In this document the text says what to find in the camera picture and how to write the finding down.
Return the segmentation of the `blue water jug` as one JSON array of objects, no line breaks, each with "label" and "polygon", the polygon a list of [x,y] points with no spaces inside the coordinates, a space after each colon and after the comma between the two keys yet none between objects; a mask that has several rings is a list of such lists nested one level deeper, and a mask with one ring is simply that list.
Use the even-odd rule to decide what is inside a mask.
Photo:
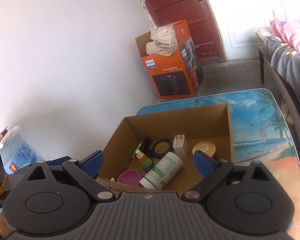
[{"label": "blue water jug", "polygon": [[39,152],[22,136],[20,125],[11,128],[3,137],[0,155],[7,174],[14,174],[17,170],[42,160]]}]

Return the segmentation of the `beige crumpled cloth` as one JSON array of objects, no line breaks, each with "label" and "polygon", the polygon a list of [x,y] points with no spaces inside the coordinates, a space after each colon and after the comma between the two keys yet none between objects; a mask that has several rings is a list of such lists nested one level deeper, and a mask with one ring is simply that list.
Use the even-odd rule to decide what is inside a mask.
[{"label": "beige crumpled cloth", "polygon": [[150,40],[146,44],[148,55],[172,56],[178,49],[177,37],[172,25],[151,29]]}]

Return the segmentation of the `black car key fob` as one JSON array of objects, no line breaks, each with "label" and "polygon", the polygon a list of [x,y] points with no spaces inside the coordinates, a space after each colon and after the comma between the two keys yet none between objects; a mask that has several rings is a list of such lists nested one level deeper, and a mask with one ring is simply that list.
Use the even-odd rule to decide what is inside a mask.
[{"label": "black car key fob", "polygon": [[140,146],[139,150],[142,153],[147,154],[147,151],[149,149],[149,146],[150,146],[151,142],[152,142],[152,140],[149,137],[145,137],[145,139],[141,143],[141,146]]}]

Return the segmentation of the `green dropper bottle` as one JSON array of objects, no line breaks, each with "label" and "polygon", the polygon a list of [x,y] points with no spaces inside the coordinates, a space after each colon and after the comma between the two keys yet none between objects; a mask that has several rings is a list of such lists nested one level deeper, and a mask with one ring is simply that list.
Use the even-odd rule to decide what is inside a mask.
[{"label": "green dropper bottle", "polygon": [[139,163],[141,164],[141,168],[145,172],[149,172],[155,166],[155,164],[153,163],[153,160],[151,158],[147,157],[140,150],[137,150],[136,154],[137,154],[136,157],[137,157]]}]

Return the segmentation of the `gold lid brown jar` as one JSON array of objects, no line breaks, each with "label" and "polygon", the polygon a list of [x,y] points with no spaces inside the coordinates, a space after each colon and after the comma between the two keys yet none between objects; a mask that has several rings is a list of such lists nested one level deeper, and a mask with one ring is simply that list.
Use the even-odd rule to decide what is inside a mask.
[{"label": "gold lid brown jar", "polygon": [[208,155],[211,158],[215,158],[216,156],[216,145],[212,141],[200,141],[194,145],[192,149],[192,153],[194,154],[196,151],[201,151]]}]

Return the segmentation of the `orange Philips box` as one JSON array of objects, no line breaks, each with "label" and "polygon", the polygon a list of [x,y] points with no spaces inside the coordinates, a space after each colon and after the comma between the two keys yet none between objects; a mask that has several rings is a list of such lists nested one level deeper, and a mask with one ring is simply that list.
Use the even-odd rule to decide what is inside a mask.
[{"label": "orange Philips box", "polygon": [[151,41],[147,32],[135,39],[149,78],[160,99],[184,99],[196,95],[203,80],[186,20],[174,22],[171,27],[176,34],[178,48],[171,56],[149,55],[146,44]]}]

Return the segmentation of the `black electrical tape roll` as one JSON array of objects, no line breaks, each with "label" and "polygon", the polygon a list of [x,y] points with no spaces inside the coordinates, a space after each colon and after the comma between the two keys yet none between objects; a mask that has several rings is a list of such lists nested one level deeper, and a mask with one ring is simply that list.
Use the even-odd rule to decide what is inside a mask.
[{"label": "black electrical tape roll", "polygon": [[157,159],[162,159],[168,152],[173,151],[173,144],[168,139],[159,140],[152,147],[152,155]]}]

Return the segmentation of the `white vitamin bottle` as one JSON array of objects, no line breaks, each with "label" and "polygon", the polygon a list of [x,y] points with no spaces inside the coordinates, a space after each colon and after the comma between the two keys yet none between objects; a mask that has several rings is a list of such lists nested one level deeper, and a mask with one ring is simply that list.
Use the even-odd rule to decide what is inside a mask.
[{"label": "white vitamin bottle", "polygon": [[168,152],[143,178],[140,179],[139,183],[146,189],[161,190],[182,167],[182,160],[176,154]]}]

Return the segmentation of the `purple plastic lid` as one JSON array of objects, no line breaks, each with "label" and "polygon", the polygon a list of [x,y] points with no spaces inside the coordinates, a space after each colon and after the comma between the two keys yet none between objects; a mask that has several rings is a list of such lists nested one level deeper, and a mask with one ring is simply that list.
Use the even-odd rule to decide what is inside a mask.
[{"label": "purple plastic lid", "polygon": [[119,177],[117,178],[117,182],[129,186],[138,186],[142,187],[142,185],[139,183],[141,177],[137,170],[126,170],[125,172],[122,172]]}]

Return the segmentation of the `white USB wall charger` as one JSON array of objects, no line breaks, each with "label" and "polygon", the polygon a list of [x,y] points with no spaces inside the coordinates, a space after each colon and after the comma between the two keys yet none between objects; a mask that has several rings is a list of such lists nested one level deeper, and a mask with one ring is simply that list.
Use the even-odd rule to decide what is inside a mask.
[{"label": "white USB wall charger", "polygon": [[173,149],[179,158],[187,157],[188,145],[184,134],[174,136]]}]

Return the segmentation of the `large open cardboard box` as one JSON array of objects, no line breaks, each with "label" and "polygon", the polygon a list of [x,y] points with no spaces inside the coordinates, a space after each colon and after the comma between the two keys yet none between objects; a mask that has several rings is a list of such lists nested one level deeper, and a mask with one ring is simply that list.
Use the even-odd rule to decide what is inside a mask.
[{"label": "large open cardboard box", "polygon": [[143,177],[146,172],[138,159],[132,157],[140,142],[150,139],[148,148],[154,150],[151,158],[157,163],[181,135],[187,145],[181,158],[183,167],[164,186],[166,192],[182,194],[203,179],[193,163],[192,150],[199,142],[215,144],[215,159],[234,161],[230,107],[226,103],[136,115],[122,119],[105,146],[104,164],[98,172],[97,182],[115,194],[147,192],[143,187],[113,182],[111,178],[118,179],[127,170],[135,170]]}]

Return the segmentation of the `pink blanket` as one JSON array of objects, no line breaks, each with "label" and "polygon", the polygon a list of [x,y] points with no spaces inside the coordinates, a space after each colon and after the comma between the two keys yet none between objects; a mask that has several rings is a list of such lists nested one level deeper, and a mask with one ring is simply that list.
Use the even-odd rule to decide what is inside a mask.
[{"label": "pink blanket", "polygon": [[300,21],[272,20],[271,28],[275,36],[300,53]]}]

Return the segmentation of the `dark red wooden door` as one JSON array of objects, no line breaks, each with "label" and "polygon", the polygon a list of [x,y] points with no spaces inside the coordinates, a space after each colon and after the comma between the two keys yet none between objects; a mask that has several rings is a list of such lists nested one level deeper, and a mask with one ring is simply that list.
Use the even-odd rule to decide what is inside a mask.
[{"label": "dark red wooden door", "polygon": [[187,20],[202,64],[225,60],[217,24],[207,0],[144,0],[157,27]]}]

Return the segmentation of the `green glue stick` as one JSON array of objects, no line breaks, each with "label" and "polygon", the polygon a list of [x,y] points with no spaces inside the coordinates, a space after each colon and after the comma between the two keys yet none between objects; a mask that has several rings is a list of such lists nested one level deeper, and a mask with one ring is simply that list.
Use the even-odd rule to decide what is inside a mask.
[{"label": "green glue stick", "polygon": [[132,157],[133,159],[136,158],[136,156],[137,156],[136,151],[140,149],[140,147],[142,146],[142,144],[143,144],[143,141],[140,141],[140,143],[138,144],[138,146],[136,146],[134,152],[133,152],[132,155],[131,155],[131,157]]}]

